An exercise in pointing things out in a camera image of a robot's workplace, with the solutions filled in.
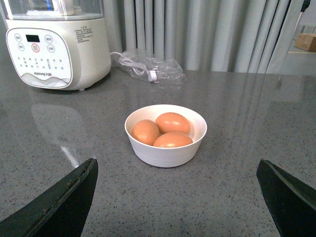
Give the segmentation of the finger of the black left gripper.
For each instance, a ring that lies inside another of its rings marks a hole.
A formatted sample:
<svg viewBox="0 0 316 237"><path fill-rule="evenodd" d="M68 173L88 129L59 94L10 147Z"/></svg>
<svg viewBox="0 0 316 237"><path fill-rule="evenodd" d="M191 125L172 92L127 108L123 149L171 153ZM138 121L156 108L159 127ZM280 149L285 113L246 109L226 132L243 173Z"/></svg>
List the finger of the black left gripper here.
<svg viewBox="0 0 316 237"><path fill-rule="evenodd" d="M260 160L257 179L282 237L316 235L316 190L268 160Z"/></svg>
<svg viewBox="0 0 316 237"><path fill-rule="evenodd" d="M79 237L89 214L98 162L89 158L0 223L2 237Z"/></svg>

